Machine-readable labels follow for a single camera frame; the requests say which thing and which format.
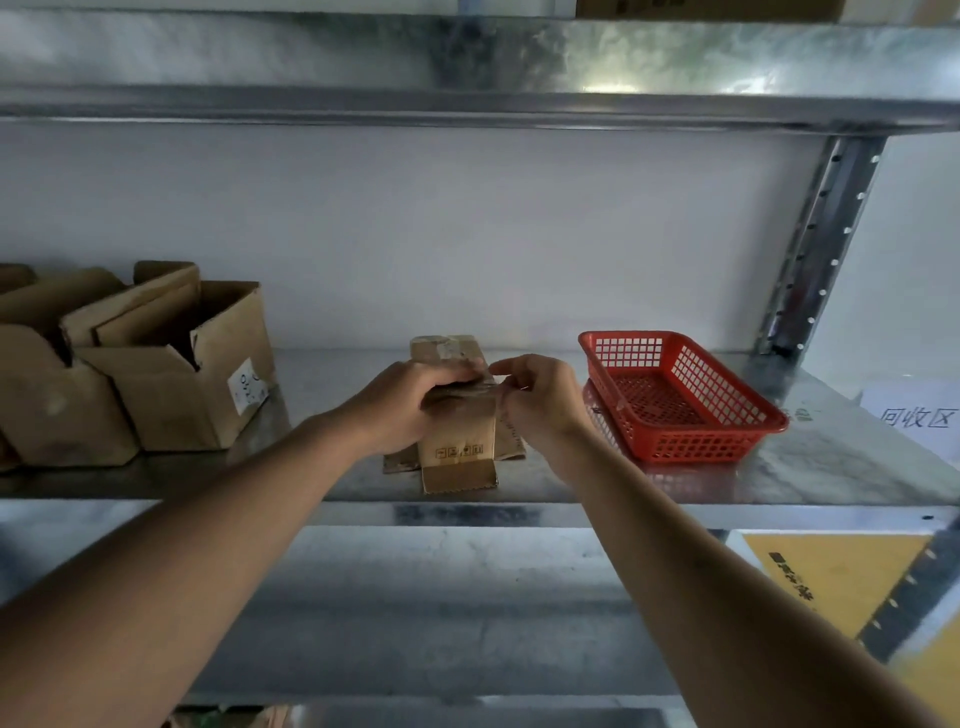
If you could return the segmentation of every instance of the white paper sign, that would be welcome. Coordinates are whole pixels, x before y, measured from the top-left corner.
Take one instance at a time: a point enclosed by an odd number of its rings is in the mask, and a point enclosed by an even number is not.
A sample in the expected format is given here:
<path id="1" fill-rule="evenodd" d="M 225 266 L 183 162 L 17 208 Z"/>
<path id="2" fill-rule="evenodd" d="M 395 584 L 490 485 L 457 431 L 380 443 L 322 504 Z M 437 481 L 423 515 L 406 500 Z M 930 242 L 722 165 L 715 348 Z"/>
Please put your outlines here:
<path id="1" fill-rule="evenodd" d="M 860 406 L 948 462 L 960 461 L 960 381 L 904 378 L 871 384 Z"/>
<path id="2" fill-rule="evenodd" d="M 270 394 L 267 383 L 256 375 L 253 364 L 249 359 L 230 375 L 227 380 L 227 387 L 229 387 L 230 395 L 233 397 L 233 406 L 237 408 L 238 415 L 242 415 L 247 407 L 260 404 Z"/>

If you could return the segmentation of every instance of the right hand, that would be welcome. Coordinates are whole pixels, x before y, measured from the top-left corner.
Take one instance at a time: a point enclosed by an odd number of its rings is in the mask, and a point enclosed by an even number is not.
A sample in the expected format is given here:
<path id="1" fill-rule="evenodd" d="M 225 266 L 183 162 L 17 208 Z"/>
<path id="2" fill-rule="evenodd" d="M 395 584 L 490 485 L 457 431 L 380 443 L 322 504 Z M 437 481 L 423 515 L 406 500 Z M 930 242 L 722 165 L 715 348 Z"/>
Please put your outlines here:
<path id="1" fill-rule="evenodd" d="M 507 375 L 499 387 L 500 406 L 531 447 L 550 457 L 564 440 L 594 431 L 573 367 L 535 353 L 501 359 L 490 366 Z"/>

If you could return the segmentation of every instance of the metal shelf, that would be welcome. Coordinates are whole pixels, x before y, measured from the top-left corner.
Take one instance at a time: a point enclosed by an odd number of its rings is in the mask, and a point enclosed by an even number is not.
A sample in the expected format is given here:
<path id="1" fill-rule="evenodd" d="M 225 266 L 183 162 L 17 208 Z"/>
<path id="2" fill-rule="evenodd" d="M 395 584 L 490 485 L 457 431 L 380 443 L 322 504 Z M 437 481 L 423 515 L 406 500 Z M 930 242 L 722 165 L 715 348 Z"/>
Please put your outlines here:
<path id="1" fill-rule="evenodd" d="M 960 29 L 0 12 L 9 119 L 960 128 Z"/>
<path id="2" fill-rule="evenodd" d="M 510 352 L 490 352 L 491 357 Z M 262 449 L 336 406 L 404 352 L 277 352 L 275 392 L 227 452 L 143 455 L 123 468 L 23 471 L 0 478 L 0 523 L 118 525 L 157 498 Z M 579 353 L 562 353 L 586 380 Z M 775 356 L 721 355 L 793 422 L 740 463 L 643 469 L 706 527 L 935 531 L 960 514 L 960 473 L 818 379 Z M 585 390 L 588 405 L 595 401 Z M 601 429 L 612 433 L 601 412 Z M 315 525 L 586 527 L 583 509 L 536 453 L 497 463 L 500 485 L 426 497 L 418 473 L 358 463 L 313 515 Z"/>

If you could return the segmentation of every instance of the hand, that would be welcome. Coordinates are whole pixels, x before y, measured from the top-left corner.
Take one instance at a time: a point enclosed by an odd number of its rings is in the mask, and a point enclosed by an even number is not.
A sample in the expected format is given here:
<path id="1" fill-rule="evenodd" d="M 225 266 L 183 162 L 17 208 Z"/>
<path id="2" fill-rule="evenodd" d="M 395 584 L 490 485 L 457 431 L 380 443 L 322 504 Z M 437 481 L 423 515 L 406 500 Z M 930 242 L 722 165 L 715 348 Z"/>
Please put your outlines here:
<path id="1" fill-rule="evenodd" d="M 440 384 L 477 379 L 481 368 L 482 363 L 465 359 L 398 361 L 328 415 L 349 434 L 357 457 L 397 452 L 416 443 L 432 422 L 456 406 L 455 400 L 446 400 L 424 408 L 426 393 Z"/>
<path id="2" fill-rule="evenodd" d="M 528 353 L 502 359 L 491 374 L 508 375 L 499 386 L 500 406 L 530 445 L 549 458 L 568 436 L 594 431 L 573 367 Z"/>

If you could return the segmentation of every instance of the perforated metal post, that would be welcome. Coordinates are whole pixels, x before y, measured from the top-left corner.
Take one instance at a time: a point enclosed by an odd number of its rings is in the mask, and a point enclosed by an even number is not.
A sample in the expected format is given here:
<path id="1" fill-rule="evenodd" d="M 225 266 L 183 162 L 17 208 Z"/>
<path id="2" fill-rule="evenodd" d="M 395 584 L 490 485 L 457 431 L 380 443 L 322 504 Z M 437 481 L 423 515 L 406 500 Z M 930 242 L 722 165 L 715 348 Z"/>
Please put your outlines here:
<path id="1" fill-rule="evenodd" d="M 754 353 L 800 361 L 820 320 L 886 143 L 885 136 L 827 140 Z"/>

